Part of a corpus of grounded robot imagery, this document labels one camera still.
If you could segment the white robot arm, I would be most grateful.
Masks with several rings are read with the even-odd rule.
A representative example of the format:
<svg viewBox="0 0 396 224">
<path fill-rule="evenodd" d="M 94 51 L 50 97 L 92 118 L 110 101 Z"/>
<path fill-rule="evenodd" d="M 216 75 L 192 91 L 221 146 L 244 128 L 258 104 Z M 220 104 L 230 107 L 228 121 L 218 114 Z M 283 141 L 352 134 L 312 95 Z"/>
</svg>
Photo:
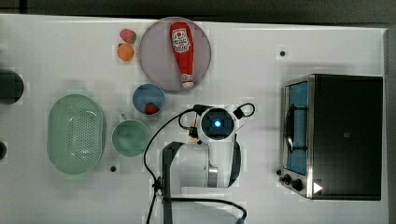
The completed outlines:
<svg viewBox="0 0 396 224">
<path fill-rule="evenodd" d="M 198 115 L 192 128 L 198 141 L 172 142 L 162 152 L 163 224 L 173 224 L 173 202 L 184 202 L 183 187 L 228 188 L 241 169 L 237 130 L 241 109 L 195 105 Z"/>
</svg>

